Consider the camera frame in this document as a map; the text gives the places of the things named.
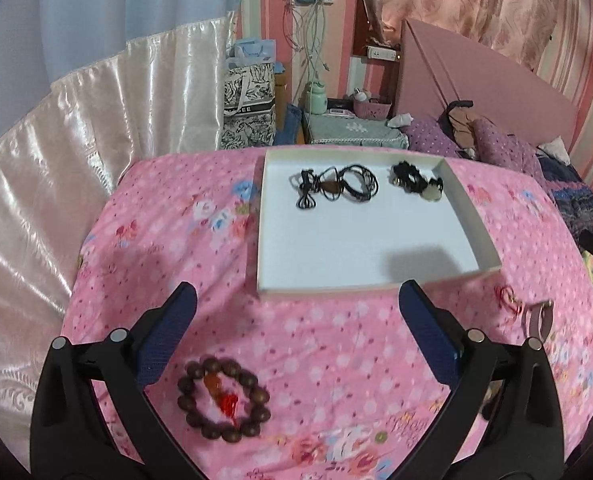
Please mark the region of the dark knitted blanket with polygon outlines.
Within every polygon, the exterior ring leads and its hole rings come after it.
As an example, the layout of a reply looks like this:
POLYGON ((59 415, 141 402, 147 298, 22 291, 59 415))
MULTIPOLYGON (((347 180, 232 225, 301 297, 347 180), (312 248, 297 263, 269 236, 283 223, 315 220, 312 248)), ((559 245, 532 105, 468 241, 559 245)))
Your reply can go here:
POLYGON ((593 233, 593 191, 572 165, 546 154, 537 156, 555 204, 576 242, 584 230, 593 233))

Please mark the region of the purple dotted pillow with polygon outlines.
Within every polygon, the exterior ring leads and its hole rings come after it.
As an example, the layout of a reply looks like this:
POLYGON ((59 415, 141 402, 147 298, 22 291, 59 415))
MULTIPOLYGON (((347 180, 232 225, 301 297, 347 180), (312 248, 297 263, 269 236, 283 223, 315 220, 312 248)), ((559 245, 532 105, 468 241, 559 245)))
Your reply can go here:
POLYGON ((547 188, 534 148, 528 142, 499 130, 487 119, 472 122, 475 151, 481 162, 527 174, 547 188))

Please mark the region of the pink floral bed sheet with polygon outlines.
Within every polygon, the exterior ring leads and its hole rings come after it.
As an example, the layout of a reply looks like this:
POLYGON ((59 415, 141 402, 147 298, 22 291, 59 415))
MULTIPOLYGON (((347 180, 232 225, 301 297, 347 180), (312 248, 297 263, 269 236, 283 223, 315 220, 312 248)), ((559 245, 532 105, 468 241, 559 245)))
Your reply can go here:
MULTIPOLYGON (((96 341, 131 326, 179 283, 197 288, 190 329, 149 398, 213 479, 384 479, 446 397, 404 324, 393 292, 359 298, 262 300, 255 287, 261 150, 166 155, 138 162, 80 250, 62 332, 96 341), (225 356, 269 392, 272 417, 237 444, 206 440, 178 408, 189 361, 225 356)), ((530 177, 454 162, 501 256, 501 273, 430 287, 464 326, 519 344, 520 321, 497 298, 551 300, 545 348, 565 445, 593 414, 593 284, 554 203, 530 177)))

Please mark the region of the pink headboard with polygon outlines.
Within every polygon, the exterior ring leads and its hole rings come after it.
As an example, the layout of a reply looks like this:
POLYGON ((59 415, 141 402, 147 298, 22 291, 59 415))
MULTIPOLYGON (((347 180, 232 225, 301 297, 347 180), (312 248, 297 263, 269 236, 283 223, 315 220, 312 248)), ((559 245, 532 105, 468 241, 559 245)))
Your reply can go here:
POLYGON ((531 70, 438 26, 407 20, 393 110, 437 119, 471 101, 478 114, 533 145, 559 138, 571 148, 577 108, 531 70))

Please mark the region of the cream satin curtain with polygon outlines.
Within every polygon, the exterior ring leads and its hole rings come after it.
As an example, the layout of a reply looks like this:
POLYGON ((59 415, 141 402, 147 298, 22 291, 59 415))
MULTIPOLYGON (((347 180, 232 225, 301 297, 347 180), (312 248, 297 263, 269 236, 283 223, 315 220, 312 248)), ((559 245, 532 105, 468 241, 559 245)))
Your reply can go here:
POLYGON ((216 148, 236 23, 228 12, 130 40, 0 137, 0 443, 18 465, 83 239, 135 162, 216 148))

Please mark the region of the pink patterned window curtain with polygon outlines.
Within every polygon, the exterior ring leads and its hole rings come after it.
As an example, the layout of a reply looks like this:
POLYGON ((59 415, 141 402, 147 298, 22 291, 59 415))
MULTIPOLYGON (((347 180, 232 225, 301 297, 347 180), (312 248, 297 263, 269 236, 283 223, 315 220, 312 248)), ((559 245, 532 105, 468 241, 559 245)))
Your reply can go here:
POLYGON ((363 0, 376 44, 397 48, 417 20, 456 32, 535 70, 557 23, 558 0, 363 0))

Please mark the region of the white shallow tray box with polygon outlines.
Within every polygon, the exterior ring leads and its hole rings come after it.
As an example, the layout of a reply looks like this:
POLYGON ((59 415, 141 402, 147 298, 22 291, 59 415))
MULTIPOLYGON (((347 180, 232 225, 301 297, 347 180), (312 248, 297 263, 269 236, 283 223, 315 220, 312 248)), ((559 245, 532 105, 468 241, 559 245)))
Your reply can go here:
POLYGON ((383 148, 272 148, 264 160, 256 287, 263 297, 314 297, 462 282, 502 260, 453 159, 383 148), (316 195, 300 209, 302 171, 357 162, 376 177, 367 203, 316 195))

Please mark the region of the pink plastic basket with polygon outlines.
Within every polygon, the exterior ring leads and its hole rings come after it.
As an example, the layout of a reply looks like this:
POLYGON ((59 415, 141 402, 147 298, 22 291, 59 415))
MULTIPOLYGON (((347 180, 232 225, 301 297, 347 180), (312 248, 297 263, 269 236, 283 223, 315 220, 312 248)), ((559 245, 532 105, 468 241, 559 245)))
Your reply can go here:
POLYGON ((354 100, 353 103, 353 113, 358 118, 365 120, 377 120, 377 122, 383 122, 385 119, 388 118, 390 110, 390 103, 383 103, 380 101, 354 100))

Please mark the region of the white power strip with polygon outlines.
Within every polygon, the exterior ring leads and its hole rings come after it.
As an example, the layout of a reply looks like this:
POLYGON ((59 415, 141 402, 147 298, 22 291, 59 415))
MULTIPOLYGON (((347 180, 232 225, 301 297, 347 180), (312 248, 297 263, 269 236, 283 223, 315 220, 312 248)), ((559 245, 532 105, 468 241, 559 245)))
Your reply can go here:
POLYGON ((397 62, 400 59, 400 53, 395 49, 368 46, 367 58, 377 61, 397 62))

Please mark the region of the teal embroidered cloth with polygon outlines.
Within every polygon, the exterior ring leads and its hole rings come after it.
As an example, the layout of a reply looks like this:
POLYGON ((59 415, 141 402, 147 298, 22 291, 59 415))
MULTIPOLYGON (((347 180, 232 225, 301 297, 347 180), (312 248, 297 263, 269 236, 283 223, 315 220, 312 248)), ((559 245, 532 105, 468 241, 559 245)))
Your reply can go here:
POLYGON ((368 148, 398 148, 407 150, 408 137, 400 129, 390 128, 386 122, 342 117, 309 115, 306 117, 310 144, 368 146, 368 148))

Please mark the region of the green thermos bottle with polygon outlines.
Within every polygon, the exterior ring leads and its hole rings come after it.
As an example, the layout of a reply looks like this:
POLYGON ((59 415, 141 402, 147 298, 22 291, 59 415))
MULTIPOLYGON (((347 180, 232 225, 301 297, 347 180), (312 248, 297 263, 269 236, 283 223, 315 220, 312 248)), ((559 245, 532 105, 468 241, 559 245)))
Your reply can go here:
POLYGON ((328 110, 326 86, 319 80, 311 81, 305 90, 304 106, 307 113, 322 115, 328 110))

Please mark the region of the black white floral tote bag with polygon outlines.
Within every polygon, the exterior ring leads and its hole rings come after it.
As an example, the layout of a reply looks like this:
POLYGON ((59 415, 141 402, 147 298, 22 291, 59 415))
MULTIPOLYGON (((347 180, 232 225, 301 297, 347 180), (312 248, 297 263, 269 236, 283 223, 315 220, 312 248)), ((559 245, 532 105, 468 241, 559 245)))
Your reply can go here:
POLYGON ((224 86, 221 150, 266 148, 276 136, 275 68, 258 63, 228 68, 224 86))

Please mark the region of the light blue paper bag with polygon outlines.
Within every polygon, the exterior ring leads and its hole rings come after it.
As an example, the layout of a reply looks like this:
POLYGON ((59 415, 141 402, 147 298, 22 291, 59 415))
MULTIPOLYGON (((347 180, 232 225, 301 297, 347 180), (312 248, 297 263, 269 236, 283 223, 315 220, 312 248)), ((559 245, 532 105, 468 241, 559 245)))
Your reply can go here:
POLYGON ((225 60, 228 70, 257 64, 276 62, 274 39, 246 38, 237 40, 225 60))

